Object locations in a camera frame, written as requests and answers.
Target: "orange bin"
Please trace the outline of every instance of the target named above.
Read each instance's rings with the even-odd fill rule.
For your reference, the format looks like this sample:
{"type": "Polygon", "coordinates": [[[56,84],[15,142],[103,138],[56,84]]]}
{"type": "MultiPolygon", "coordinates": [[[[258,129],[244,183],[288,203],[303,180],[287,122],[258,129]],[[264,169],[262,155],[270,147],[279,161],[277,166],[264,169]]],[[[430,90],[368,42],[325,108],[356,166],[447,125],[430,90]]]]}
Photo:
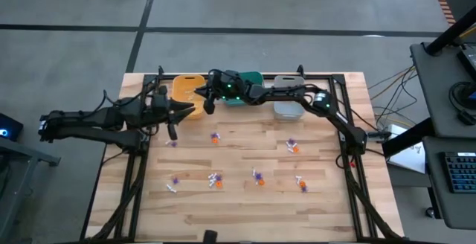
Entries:
{"type": "Polygon", "coordinates": [[[181,75],[173,79],[172,98],[179,102],[195,104],[195,111],[187,116],[188,119],[200,118],[203,114],[203,101],[205,99],[194,91],[204,85],[205,78],[200,75],[181,75]]]}

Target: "black keyboard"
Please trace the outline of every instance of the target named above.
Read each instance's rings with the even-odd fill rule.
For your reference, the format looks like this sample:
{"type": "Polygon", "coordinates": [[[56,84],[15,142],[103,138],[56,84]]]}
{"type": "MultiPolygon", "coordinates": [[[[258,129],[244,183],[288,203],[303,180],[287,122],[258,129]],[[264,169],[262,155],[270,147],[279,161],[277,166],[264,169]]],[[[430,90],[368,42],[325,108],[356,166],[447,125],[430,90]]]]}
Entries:
{"type": "Polygon", "coordinates": [[[476,193],[476,153],[444,152],[443,168],[452,193],[476,193]]]}

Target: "wooden table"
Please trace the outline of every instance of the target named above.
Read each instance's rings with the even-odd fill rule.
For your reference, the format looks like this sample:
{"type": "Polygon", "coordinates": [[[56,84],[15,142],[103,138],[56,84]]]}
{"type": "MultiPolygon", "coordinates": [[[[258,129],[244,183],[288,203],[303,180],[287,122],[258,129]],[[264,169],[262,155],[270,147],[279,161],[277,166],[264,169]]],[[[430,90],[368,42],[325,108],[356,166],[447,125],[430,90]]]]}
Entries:
{"type": "MultiPolygon", "coordinates": [[[[363,73],[344,74],[352,108],[373,123],[363,73]]],[[[137,94],[143,77],[125,74],[120,97],[137,94]]],[[[326,81],[306,82],[328,88],[326,81]]],[[[171,82],[163,83],[170,93],[171,82]]],[[[206,229],[218,231],[221,242],[356,240],[344,172],[335,166],[340,153],[335,127],[309,113],[299,121],[277,121],[272,107],[227,107],[218,101],[213,115],[180,123],[176,148],[165,144],[168,134],[162,127],[151,141],[136,240],[201,241],[206,229]],[[218,144],[211,142],[212,132],[221,135],[218,144]],[[299,143],[299,153],[288,152],[288,138],[299,143]],[[253,167],[263,174],[265,186],[255,185],[253,167]],[[211,173],[222,174],[222,189],[208,187],[211,173]],[[303,177],[308,193],[301,193],[296,175],[303,177]],[[177,194],[166,188],[172,177],[180,180],[177,194]]],[[[354,120],[371,130],[357,117],[354,120]]],[[[367,147],[381,151],[378,144],[367,147]]],[[[110,146],[105,159],[119,152],[110,146]]],[[[367,152],[362,159],[372,203],[403,235],[384,158],[367,152]]],[[[123,155],[103,166],[87,237],[97,233],[118,206],[126,162],[123,155]]],[[[368,232],[360,203],[358,210],[368,232]]],[[[127,215],[124,228],[126,234],[127,215]]]]}

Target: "concrete floor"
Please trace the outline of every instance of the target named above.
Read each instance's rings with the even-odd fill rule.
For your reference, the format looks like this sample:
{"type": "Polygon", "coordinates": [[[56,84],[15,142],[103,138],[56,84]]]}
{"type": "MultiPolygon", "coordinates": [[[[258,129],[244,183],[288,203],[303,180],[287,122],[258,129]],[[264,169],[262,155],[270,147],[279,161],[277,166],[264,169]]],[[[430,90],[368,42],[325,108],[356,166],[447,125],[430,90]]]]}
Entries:
{"type": "MultiPolygon", "coordinates": [[[[138,26],[146,0],[0,0],[0,24],[138,26]]],[[[363,31],[444,31],[437,0],[155,0],[150,27],[293,28],[363,31]]],[[[25,125],[21,142],[62,157],[41,166],[13,238],[35,243],[77,240],[103,144],[76,139],[39,142],[38,119],[54,109],[92,109],[102,90],[118,94],[135,33],[0,30],[0,112],[25,125]]],[[[372,85],[411,65],[409,45],[431,38],[146,33],[135,72],[363,71],[372,85]]],[[[402,111],[428,117],[417,78],[408,91],[419,102],[402,111]]],[[[376,94],[380,87],[372,89],[376,94]]],[[[373,101],[385,106],[391,90],[373,101]]],[[[402,95],[396,107],[410,103],[402,95]]],[[[396,188],[405,235],[412,240],[473,243],[476,232],[427,219],[426,190],[396,188]]]]}

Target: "blue light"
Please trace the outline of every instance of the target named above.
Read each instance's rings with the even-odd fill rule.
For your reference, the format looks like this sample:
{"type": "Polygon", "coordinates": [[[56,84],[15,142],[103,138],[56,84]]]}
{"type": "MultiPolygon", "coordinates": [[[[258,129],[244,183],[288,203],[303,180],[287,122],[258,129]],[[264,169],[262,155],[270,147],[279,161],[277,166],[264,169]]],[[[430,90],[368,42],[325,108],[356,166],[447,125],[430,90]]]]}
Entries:
{"type": "Polygon", "coordinates": [[[0,136],[7,137],[8,131],[6,129],[0,129],[0,136]]]}

